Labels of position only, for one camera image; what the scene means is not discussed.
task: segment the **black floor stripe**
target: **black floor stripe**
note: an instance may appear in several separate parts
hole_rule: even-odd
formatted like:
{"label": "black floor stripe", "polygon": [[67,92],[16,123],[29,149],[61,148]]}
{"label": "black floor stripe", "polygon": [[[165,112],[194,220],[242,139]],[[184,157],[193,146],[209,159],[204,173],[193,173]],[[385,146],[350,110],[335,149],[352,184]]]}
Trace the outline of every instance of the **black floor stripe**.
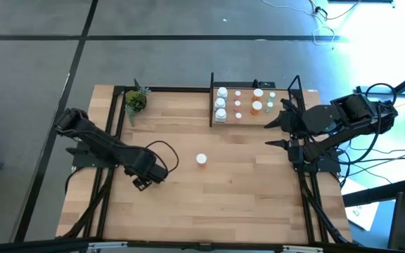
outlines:
{"label": "black floor stripe", "polygon": [[0,34],[0,41],[72,41],[84,38],[80,35],[8,35]]}
{"label": "black floor stripe", "polygon": [[[88,30],[82,35],[4,35],[0,34],[0,41],[313,41],[311,35],[88,35]],[[315,36],[317,41],[332,41],[332,36]],[[334,42],[348,42],[344,36],[336,36]]]}
{"label": "black floor stripe", "polygon": [[[82,36],[86,36],[89,33],[91,21],[93,20],[97,4],[98,0],[93,0],[91,2],[89,14],[87,16],[84,29],[82,30]],[[67,105],[72,84],[73,81],[75,80],[77,67],[79,66],[82,52],[84,51],[84,45],[85,40],[79,41],[77,45],[75,56],[73,57],[71,63],[70,71],[68,74],[67,81],[65,83],[65,87],[62,92],[62,96],[60,97],[60,100],[58,102],[56,113],[54,114],[53,117],[52,125],[49,128],[48,136],[46,138],[44,147],[42,148],[41,151],[41,155],[34,170],[34,178],[32,186],[30,188],[29,195],[25,201],[24,210],[22,211],[22,215],[18,222],[18,228],[15,233],[15,237],[13,239],[14,242],[22,242],[25,240],[26,233],[29,228],[29,223],[31,221],[32,214],[34,213],[35,205],[37,203],[37,199],[40,194],[41,185],[43,183],[46,174],[46,169],[48,168],[49,159],[51,158],[54,143],[56,142],[56,131],[53,128],[53,124],[58,120],[58,117],[62,114],[62,112],[65,110],[65,106]]]}
{"label": "black floor stripe", "polygon": [[[211,40],[211,41],[313,41],[311,35],[89,35],[87,41],[133,41],[133,40]],[[317,41],[332,41],[332,36],[315,36]],[[335,42],[348,42],[347,37],[336,36]]]}

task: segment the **white paper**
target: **white paper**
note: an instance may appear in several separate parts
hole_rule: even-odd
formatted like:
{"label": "white paper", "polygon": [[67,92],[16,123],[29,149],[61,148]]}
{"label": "white paper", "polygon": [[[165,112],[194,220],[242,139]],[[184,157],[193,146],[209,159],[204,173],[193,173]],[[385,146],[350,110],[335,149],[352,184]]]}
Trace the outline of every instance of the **white paper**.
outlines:
{"label": "white paper", "polygon": [[[365,190],[366,188],[362,185],[354,182],[351,179],[346,179],[346,183],[342,189],[342,195],[353,193],[360,190]],[[379,202],[374,202],[368,205],[359,205],[355,207],[347,207],[346,217],[352,223],[355,223],[359,227],[370,231],[371,225],[373,225],[374,217],[378,210]]]}

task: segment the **white cable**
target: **white cable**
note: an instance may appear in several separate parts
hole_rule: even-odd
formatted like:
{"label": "white cable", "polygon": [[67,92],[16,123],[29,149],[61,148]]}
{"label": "white cable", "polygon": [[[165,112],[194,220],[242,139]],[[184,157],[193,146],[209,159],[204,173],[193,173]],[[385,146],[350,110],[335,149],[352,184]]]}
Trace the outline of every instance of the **white cable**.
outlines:
{"label": "white cable", "polygon": [[[320,17],[318,17],[317,15],[315,15],[315,14],[313,14],[313,13],[308,13],[308,12],[306,12],[306,11],[304,11],[304,10],[300,10],[300,9],[297,9],[297,8],[289,7],[289,6],[275,6],[274,4],[269,3],[268,1],[265,1],[265,0],[260,0],[260,1],[261,1],[262,3],[264,3],[264,4],[266,4],[267,6],[271,6],[271,7],[273,7],[273,8],[289,8],[289,9],[291,9],[291,10],[300,11],[300,12],[305,13],[306,15],[310,15],[310,16],[313,16],[313,17],[317,18],[317,19],[320,21],[320,23],[322,24],[322,26],[319,26],[318,23],[317,23],[317,27],[318,27],[318,28],[316,28],[315,30],[312,31],[312,37],[314,38],[313,43],[314,43],[315,45],[317,45],[317,46],[329,45],[329,44],[331,44],[331,43],[334,41],[334,38],[335,38],[335,31],[334,31],[334,29],[332,29],[332,28],[330,28],[329,26],[327,26],[327,25],[322,21],[322,19],[320,19]],[[332,39],[330,40],[330,42],[318,43],[318,42],[316,41],[316,39],[315,39],[315,32],[318,32],[321,28],[325,28],[325,29],[330,30],[330,31],[332,32],[333,35],[332,35]]]}

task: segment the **white bottle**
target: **white bottle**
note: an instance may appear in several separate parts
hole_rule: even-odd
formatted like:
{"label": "white bottle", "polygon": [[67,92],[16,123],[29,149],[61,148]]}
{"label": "white bottle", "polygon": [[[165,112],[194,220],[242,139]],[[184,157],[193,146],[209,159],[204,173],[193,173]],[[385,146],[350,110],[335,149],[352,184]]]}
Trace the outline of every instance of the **white bottle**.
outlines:
{"label": "white bottle", "polygon": [[270,95],[268,97],[268,102],[274,103],[274,98],[276,97],[276,94],[274,92],[270,92]]}
{"label": "white bottle", "polygon": [[242,94],[241,91],[236,91],[236,92],[235,92],[235,96],[233,97],[233,99],[234,99],[235,101],[240,100],[241,94]]}
{"label": "white bottle", "polygon": [[223,108],[220,108],[217,110],[215,113],[215,122],[218,123],[224,123],[226,122],[226,110]]}
{"label": "white bottle", "polygon": [[217,92],[217,98],[223,98],[225,101],[228,99],[228,89],[219,87]]}
{"label": "white bottle", "polygon": [[269,112],[271,109],[273,109],[273,102],[268,102],[266,104],[265,112]]}
{"label": "white bottle", "polygon": [[226,108],[226,101],[223,98],[217,98],[217,100],[215,101],[214,110],[218,110],[221,108]]}

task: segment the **small white container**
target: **small white container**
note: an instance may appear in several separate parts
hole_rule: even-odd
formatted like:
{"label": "small white container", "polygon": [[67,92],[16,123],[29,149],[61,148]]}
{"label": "small white container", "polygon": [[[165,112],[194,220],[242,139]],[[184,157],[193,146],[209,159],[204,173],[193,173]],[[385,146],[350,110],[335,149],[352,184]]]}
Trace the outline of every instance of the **small white container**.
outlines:
{"label": "small white container", "polygon": [[270,95],[268,96],[268,102],[274,103],[275,97],[276,97],[276,94],[274,92],[270,92]]}
{"label": "small white container", "polygon": [[223,98],[217,98],[217,100],[215,101],[214,110],[218,110],[221,108],[226,108],[226,101]]}
{"label": "small white container", "polygon": [[237,112],[236,113],[236,119],[234,120],[235,123],[240,123],[240,121],[242,120],[242,114]]}
{"label": "small white container", "polygon": [[217,110],[215,113],[215,122],[218,123],[224,123],[226,122],[226,110],[223,108],[220,108]]}
{"label": "small white container", "polygon": [[233,97],[233,99],[235,101],[240,100],[241,95],[242,95],[241,91],[236,91],[235,96]]}
{"label": "small white container", "polygon": [[196,163],[198,163],[199,166],[204,167],[207,163],[207,156],[202,153],[196,155]]}
{"label": "small white container", "polygon": [[254,96],[252,97],[252,101],[260,101],[260,98],[264,95],[264,91],[261,89],[255,89],[253,91]]}
{"label": "small white container", "polygon": [[219,87],[217,92],[217,98],[223,98],[225,101],[228,99],[228,89]]}
{"label": "small white container", "polygon": [[265,112],[269,112],[269,111],[271,111],[271,109],[273,109],[273,103],[272,103],[272,102],[268,102],[268,103],[266,104]]}
{"label": "small white container", "polygon": [[240,110],[240,101],[239,100],[237,100],[237,101],[235,101],[234,103],[233,103],[233,110],[235,111],[235,112],[238,112],[239,110]]}

